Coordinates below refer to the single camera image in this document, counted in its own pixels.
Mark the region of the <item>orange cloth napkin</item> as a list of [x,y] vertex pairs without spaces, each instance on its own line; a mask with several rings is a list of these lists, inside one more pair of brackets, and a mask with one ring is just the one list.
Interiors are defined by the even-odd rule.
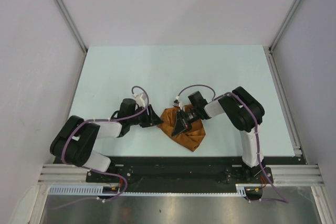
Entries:
[[160,128],[171,140],[193,152],[199,147],[206,135],[203,122],[201,119],[198,119],[191,124],[192,128],[190,131],[181,133],[177,136],[172,136],[173,128],[176,123],[177,111],[177,107],[165,109],[160,116],[163,123],[159,124],[158,128]]

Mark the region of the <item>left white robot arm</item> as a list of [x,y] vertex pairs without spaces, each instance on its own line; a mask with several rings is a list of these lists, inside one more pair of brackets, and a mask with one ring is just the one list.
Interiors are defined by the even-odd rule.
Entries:
[[136,100],[126,98],[107,121],[85,122],[79,116],[71,116],[51,143],[49,151],[65,164],[97,170],[103,181],[110,182],[115,178],[116,169],[110,165],[110,158],[93,150],[96,139],[123,137],[133,125],[147,128],[162,123],[150,104],[141,106]]

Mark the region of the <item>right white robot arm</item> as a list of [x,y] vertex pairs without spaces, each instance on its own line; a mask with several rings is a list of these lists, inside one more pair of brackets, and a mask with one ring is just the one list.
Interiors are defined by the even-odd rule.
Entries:
[[188,96],[192,105],[185,111],[179,96],[174,104],[179,107],[172,136],[178,136],[192,129],[192,123],[197,120],[209,120],[220,114],[226,114],[232,125],[239,130],[242,140],[242,160],[246,167],[242,169],[243,179],[254,183],[261,177],[258,166],[262,164],[263,155],[260,147],[259,127],[262,124],[265,110],[263,106],[243,87],[237,87],[211,102],[207,102],[199,91]]

